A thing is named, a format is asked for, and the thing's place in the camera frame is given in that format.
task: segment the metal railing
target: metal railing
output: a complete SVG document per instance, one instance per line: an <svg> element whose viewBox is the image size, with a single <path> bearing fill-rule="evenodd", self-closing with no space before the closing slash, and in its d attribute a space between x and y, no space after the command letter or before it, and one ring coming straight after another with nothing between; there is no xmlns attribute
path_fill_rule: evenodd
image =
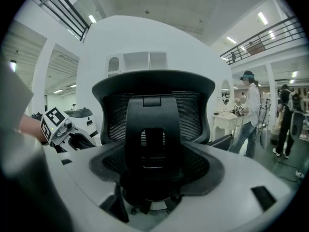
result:
<svg viewBox="0 0 309 232"><path fill-rule="evenodd" d="M56 20L80 41L84 41L89 24L78 13L69 0L38 0L39 6L45 6Z"/></svg>
<svg viewBox="0 0 309 232"><path fill-rule="evenodd" d="M229 65L276 46L305 38L306 34L295 16L291 16L248 38L224 52L220 57Z"/></svg>

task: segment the office chair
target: office chair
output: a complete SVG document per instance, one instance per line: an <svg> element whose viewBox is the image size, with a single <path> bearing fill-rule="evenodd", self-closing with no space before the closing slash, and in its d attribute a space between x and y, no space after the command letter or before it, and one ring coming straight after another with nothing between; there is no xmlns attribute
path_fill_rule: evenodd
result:
<svg viewBox="0 0 309 232"><path fill-rule="evenodd" d="M208 142L214 88L204 76L172 70L128 72L94 85L104 113L101 142L123 144L94 157L93 173L118 182L124 199L145 214L152 202L171 211L183 195L208 193L221 182L223 165L184 142Z"/></svg>

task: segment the curved white wall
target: curved white wall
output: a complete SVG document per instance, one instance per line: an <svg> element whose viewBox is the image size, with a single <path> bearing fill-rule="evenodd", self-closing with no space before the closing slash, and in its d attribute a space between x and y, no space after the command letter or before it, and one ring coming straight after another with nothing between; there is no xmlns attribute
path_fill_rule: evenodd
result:
<svg viewBox="0 0 309 232"><path fill-rule="evenodd" d="M91 26L84 50L77 71L76 101L78 108L92 110L98 130L101 129L103 114L91 88L107 77L106 57L113 54L166 52L168 69L198 73L213 80L216 90L207 107L211 128L223 80L227 79L233 89L231 70L215 52L189 34L157 21L131 16L108 17ZM230 99L234 100L234 92L231 92Z"/></svg>

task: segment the white desk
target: white desk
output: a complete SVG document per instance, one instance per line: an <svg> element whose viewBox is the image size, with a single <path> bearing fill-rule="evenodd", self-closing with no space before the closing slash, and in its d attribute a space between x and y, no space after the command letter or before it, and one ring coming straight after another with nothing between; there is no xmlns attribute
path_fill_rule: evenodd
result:
<svg viewBox="0 0 309 232"><path fill-rule="evenodd" d="M232 134L232 131L235 130L236 126L241 126L241 124L246 124L249 122L249 118L247 116L237 117L234 114L225 114L225 115L213 115L213 128L212 128L212 136L211 140L214 141L221 136L217 136L217 129L224 129L224 136L228 134Z"/></svg>

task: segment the floor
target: floor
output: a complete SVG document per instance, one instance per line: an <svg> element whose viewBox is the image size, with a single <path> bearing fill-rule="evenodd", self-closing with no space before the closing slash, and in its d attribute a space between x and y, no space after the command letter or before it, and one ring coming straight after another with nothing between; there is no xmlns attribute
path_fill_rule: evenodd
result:
<svg viewBox="0 0 309 232"><path fill-rule="evenodd" d="M277 157L272 153L274 146L270 142L267 144L265 150L262 149L259 136L255 142L254 159L270 170L274 175L280 177L291 189L297 189L299 184L301 184L301 180L298 180L295 176L296 169L305 174L309 168L309 142L302 139L295 141L289 159L285 159L283 156ZM246 148L247 141L241 148L239 154L243 155ZM284 165L281 162L291 165L294 168Z"/></svg>

